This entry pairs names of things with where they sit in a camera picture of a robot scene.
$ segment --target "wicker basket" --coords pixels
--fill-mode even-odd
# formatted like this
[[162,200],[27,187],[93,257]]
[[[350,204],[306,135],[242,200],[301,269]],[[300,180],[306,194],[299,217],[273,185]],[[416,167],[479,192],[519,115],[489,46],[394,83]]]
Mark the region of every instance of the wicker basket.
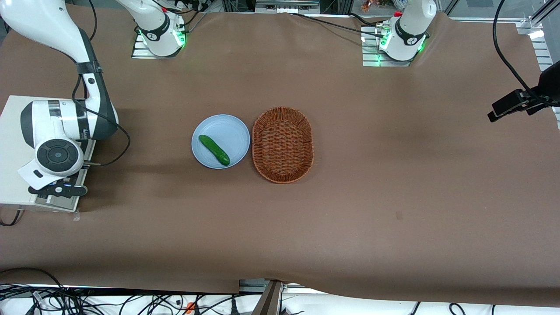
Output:
[[275,107],[253,127],[253,163],[271,182],[293,183],[313,164],[311,124],[298,110]]

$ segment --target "cucumber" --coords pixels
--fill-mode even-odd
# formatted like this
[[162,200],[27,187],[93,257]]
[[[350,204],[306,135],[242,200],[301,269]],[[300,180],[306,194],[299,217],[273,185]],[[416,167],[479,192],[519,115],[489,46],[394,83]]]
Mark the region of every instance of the cucumber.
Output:
[[227,156],[225,151],[223,151],[222,148],[220,148],[220,146],[218,146],[214,142],[214,140],[212,140],[212,138],[206,135],[200,135],[198,136],[198,140],[200,140],[202,144],[208,150],[210,150],[210,152],[216,157],[216,159],[218,160],[218,162],[220,162],[220,164],[224,166],[228,166],[230,164],[230,157]]

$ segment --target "table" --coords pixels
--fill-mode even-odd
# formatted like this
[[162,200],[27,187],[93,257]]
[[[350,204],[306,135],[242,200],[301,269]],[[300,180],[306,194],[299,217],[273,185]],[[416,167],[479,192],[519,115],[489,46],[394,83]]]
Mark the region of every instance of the table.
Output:
[[[91,12],[69,11],[90,33]],[[28,212],[0,229],[1,267],[41,267],[73,285],[231,293],[239,279],[268,277],[362,298],[560,304],[558,130],[550,110],[488,122],[491,104],[519,87],[490,24],[439,15],[411,67],[372,68],[358,34],[288,14],[212,13],[177,58],[143,61],[130,59],[126,13],[98,16],[94,48],[132,146],[91,169],[79,222]],[[498,31],[535,84],[530,39]],[[0,104],[69,97],[76,80],[63,54],[15,32],[0,73]],[[251,128],[274,106],[311,122],[304,179],[269,183],[250,155],[227,170],[196,162],[190,137],[204,118],[232,114]],[[100,141],[94,159],[124,144]]]

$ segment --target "plate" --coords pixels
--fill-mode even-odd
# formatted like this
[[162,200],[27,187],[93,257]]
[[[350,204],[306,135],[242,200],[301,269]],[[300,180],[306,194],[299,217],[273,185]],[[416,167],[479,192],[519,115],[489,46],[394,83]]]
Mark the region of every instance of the plate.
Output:
[[[230,157],[228,166],[220,164],[216,157],[198,140],[198,136],[206,135]],[[206,118],[194,130],[191,148],[194,157],[204,166],[211,169],[225,169],[234,166],[243,159],[249,150],[251,137],[247,126],[237,117],[220,114]]]

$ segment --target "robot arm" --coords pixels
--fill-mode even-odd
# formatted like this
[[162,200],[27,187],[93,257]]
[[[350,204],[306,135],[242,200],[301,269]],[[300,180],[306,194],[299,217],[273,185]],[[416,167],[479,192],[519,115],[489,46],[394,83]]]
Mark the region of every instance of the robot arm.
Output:
[[389,20],[388,30],[379,48],[395,60],[414,58],[426,39],[426,30],[436,12],[433,0],[408,0],[403,15]]
[[35,157],[18,172],[41,189],[78,172],[83,152],[76,141],[110,137],[118,117],[89,38],[68,15],[64,0],[0,0],[0,14],[16,32],[69,56],[89,94],[86,100],[33,101],[22,111],[22,133]]
[[186,43],[183,18],[150,0],[116,0],[132,15],[148,49],[157,56],[173,57]]

